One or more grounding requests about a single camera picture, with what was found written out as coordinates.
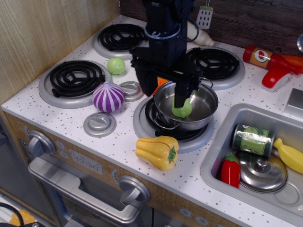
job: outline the black cable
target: black cable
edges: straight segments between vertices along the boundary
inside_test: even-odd
[[[7,209],[13,211],[13,212],[17,215],[17,217],[18,217],[18,219],[19,219],[20,227],[24,227],[23,218],[22,218],[22,216],[21,216],[21,214],[19,213],[18,210],[16,210],[16,209],[13,208],[12,206],[10,206],[10,205],[8,205],[8,204],[5,204],[5,203],[3,203],[3,202],[0,202],[0,207],[5,207],[5,208],[7,208]]]
[[[182,40],[185,41],[185,42],[191,43],[191,42],[195,41],[195,40],[198,38],[199,32],[200,32],[200,28],[199,28],[198,24],[197,24],[191,17],[188,17],[188,20],[189,20],[191,23],[193,23],[194,26],[196,27],[196,29],[197,29],[197,34],[196,34],[196,36],[195,36],[193,39],[187,39],[187,40],[182,39]]]

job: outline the sink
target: sink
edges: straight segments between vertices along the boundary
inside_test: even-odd
[[[290,119],[249,104],[233,106],[219,129],[200,168],[207,184],[260,210],[264,210],[289,223],[301,226],[303,223],[303,174],[288,167],[285,186],[273,193],[255,192],[240,184],[239,189],[216,178],[222,159],[230,152],[237,152],[231,146],[237,124],[245,124],[271,130],[275,138],[303,151],[303,122]]]

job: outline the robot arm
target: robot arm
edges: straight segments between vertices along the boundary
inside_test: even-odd
[[[150,96],[157,77],[176,82],[175,107],[182,107],[193,90],[198,90],[202,70],[186,57],[187,19],[193,0],[142,0],[146,10],[145,34],[149,47],[135,47],[132,66],[143,92]]]

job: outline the light gray sink edge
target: light gray sink edge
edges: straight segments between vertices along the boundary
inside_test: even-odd
[[[238,114],[241,111],[251,111],[251,112],[257,112],[258,114],[269,116],[271,118],[277,118],[280,120],[283,120],[285,122],[288,122],[292,125],[298,125],[302,124],[301,122],[298,122],[296,120],[278,115],[273,112],[269,112],[266,110],[263,110],[261,108],[255,107],[253,105],[249,104],[237,104],[233,106],[229,113],[227,114],[226,119],[224,120],[221,128],[219,129],[209,151],[207,152],[207,155],[204,159],[204,161],[201,164],[200,167],[200,174],[203,178],[203,180],[212,188],[215,188],[218,191],[221,191],[225,194],[228,194],[236,199],[239,199],[243,201],[244,203],[248,203],[260,210],[263,210],[269,214],[272,214],[278,218],[281,218],[291,224],[300,226],[303,222],[303,218],[299,215],[296,215],[286,209],[283,209],[281,207],[278,207],[270,202],[264,201],[261,198],[258,198],[254,195],[251,195],[247,192],[241,191],[239,189],[236,189],[232,186],[229,186],[217,179],[215,179],[212,175],[212,169],[218,169],[222,161],[222,157],[219,157],[219,153],[221,148],[224,146],[224,143],[226,143],[225,138],[230,135],[230,133],[233,134],[234,132],[234,123],[238,117]]]

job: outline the white speckled countertop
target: white speckled countertop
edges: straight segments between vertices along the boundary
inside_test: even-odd
[[[119,16],[114,22],[145,26],[144,22],[123,16]],[[188,48],[197,46],[196,43],[188,44]],[[215,46],[229,50],[242,59],[244,53],[242,48],[222,43],[216,43]],[[108,61],[108,59],[101,57],[94,51],[92,38],[60,62],[70,60],[92,60],[104,66],[107,65]],[[125,62],[125,72],[122,75],[113,75],[114,83],[137,81],[135,70],[131,67],[130,61]],[[241,226],[293,226],[278,217],[213,189],[203,181],[200,175],[201,163],[232,106],[239,103],[252,104],[303,122],[301,118],[284,113],[292,88],[303,89],[302,76],[293,75],[284,86],[272,93],[261,87],[261,81],[268,70],[249,63],[244,63],[244,65],[246,74],[239,85],[227,90],[216,91],[219,106],[214,114],[215,130],[212,138],[200,149],[180,154],[176,166],[172,171],[167,172],[162,172],[147,165],[139,160],[134,152],[138,137],[133,130],[133,113],[137,105],[146,98],[145,96],[138,101],[124,103],[121,109],[112,113],[117,122],[116,130],[103,138],[90,137],[83,130],[84,120],[89,115],[97,112],[93,105],[73,110],[53,107],[39,95],[39,78],[14,95],[1,107],[5,112],[113,162]]]

